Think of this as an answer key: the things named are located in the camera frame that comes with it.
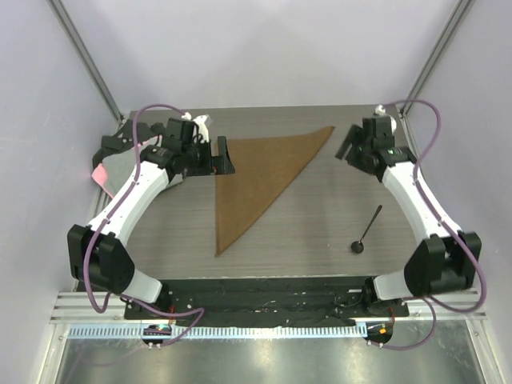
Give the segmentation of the black spoon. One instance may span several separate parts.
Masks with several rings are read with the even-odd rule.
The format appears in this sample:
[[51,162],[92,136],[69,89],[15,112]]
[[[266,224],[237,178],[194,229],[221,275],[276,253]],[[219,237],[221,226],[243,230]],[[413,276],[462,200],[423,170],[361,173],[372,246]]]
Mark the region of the black spoon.
[[367,227],[365,228],[362,236],[359,238],[359,240],[356,240],[356,241],[351,243],[350,250],[351,250],[352,253],[354,253],[354,254],[361,254],[364,251],[365,247],[364,247],[364,244],[363,244],[363,239],[365,238],[365,236],[369,232],[370,228],[374,224],[374,221],[376,220],[377,216],[382,211],[382,208],[383,208],[383,205],[379,205],[377,207],[377,209],[375,210],[375,212],[374,212],[370,222],[368,223]]

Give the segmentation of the brown cloth napkin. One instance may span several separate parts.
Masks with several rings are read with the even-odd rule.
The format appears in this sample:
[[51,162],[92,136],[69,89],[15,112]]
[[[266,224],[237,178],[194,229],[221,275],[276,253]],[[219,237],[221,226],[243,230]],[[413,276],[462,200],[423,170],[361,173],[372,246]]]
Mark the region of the brown cloth napkin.
[[235,173],[215,177],[217,257],[259,220],[333,132],[326,126],[307,134],[227,141]]

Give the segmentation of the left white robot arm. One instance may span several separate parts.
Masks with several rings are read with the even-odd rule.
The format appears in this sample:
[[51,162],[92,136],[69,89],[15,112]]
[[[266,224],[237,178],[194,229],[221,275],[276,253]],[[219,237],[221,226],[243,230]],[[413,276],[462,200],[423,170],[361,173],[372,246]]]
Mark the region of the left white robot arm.
[[126,245],[143,213],[173,180],[235,172],[226,137],[218,137],[218,152],[212,153],[209,124],[207,115],[170,118],[160,143],[140,150],[131,175],[109,205],[86,226],[71,227],[67,244],[73,278],[142,301],[154,319],[169,313],[162,282],[136,268]]

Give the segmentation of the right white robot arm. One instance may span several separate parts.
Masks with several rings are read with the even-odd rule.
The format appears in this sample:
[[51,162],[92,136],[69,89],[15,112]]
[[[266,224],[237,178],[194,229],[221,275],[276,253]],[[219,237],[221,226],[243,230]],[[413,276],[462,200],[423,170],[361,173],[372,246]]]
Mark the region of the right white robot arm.
[[465,232],[441,208],[424,183],[417,159],[407,146],[396,146],[396,121],[389,115],[364,118],[352,125],[336,157],[376,179],[399,204],[417,245],[405,266],[372,278],[361,296],[362,308],[378,316],[390,300],[426,297],[472,287],[482,242]]

